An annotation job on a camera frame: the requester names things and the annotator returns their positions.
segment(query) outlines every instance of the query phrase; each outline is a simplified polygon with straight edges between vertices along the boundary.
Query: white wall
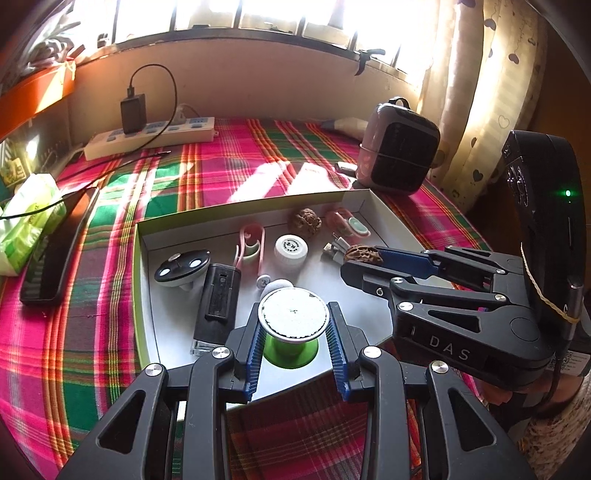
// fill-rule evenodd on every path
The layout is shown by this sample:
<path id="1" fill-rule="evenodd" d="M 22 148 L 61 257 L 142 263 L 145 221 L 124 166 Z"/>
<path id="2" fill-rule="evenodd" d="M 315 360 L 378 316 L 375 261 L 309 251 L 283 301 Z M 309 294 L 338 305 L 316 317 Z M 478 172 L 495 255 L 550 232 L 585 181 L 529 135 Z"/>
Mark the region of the white wall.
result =
<path id="1" fill-rule="evenodd" d="M 121 127 L 119 102 L 129 77 L 145 63 L 162 63 L 173 72 L 179 102 L 203 116 L 324 120 L 367 119 L 378 103 L 395 95 L 417 104 L 415 89 L 368 66 L 353 76 L 353 60 L 309 48 L 251 39 L 196 39 L 157 43 L 111 54 L 81 65 L 69 97 L 74 143 Z M 134 79 L 146 94 L 148 121 L 168 119 L 173 88 L 155 67 Z"/>

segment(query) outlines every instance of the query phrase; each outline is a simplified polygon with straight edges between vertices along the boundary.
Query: green base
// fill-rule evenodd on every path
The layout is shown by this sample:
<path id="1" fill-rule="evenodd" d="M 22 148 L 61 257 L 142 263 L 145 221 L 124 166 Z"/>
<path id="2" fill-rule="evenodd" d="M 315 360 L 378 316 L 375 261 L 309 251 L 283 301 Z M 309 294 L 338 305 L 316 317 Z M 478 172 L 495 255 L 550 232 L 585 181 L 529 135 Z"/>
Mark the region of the green base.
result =
<path id="1" fill-rule="evenodd" d="M 263 355 L 280 368 L 299 368 L 309 364 L 318 353 L 318 339 L 306 343 L 284 343 L 267 334 Z"/>

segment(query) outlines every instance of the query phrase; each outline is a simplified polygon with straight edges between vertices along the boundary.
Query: orange shelf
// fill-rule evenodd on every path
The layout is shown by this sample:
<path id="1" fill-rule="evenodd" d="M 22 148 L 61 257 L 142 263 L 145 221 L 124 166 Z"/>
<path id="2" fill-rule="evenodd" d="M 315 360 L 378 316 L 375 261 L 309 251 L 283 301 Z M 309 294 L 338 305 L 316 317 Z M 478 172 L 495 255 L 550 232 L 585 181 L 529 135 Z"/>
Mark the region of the orange shelf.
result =
<path id="1" fill-rule="evenodd" d="M 0 140 L 74 91 L 76 64 L 66 61 L 24 79 L 0 97 Z"/>

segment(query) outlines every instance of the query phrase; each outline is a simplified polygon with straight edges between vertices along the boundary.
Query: walnut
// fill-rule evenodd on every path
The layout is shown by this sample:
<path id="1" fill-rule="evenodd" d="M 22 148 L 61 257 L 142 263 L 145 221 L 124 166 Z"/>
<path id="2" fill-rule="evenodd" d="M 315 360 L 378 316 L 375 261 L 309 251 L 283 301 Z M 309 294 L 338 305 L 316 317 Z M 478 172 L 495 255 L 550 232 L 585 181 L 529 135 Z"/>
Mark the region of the walnut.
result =
<path id="1" fill-rule="evenodd" d="M 292 235 L 309 240 L 322 227 L 322 220 L 314 213 L 314 210 L 304 208 L 294 213 L 287 221 L 287 228 Z"/>
<path id="2" fill-rule="evenodd" d="M 366 245 L 353 245 L 345 253 L 345 261 L 357 260 L 358 262 L 368 263 L 371 265 L 381 265 L 384 263 L 379 252 L 374 247 L 367 247 Z"/>

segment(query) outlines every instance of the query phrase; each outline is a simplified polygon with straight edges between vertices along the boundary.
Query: window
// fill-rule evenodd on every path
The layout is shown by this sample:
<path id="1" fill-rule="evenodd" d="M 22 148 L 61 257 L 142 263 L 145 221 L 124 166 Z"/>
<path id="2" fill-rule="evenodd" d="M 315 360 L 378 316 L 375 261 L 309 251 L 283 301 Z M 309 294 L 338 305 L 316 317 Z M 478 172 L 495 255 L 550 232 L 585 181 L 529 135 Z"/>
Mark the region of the window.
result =
<path id="1" fill-rule="evenodd" d="M 420 82 L 432 46 L 421 30 L 428 24 L 421 19 L 434 14 L 426 11 L 430 5 L 428 0 L 76 0 L 74 9 L 87 12 L 93 31 L 109 32 L 107 44 L 174 30 L 267 30 L 349 50 L 382 48 L 386 54 L 377 60 Z M 112 13 L 111 26 L 105 12 Z"/>

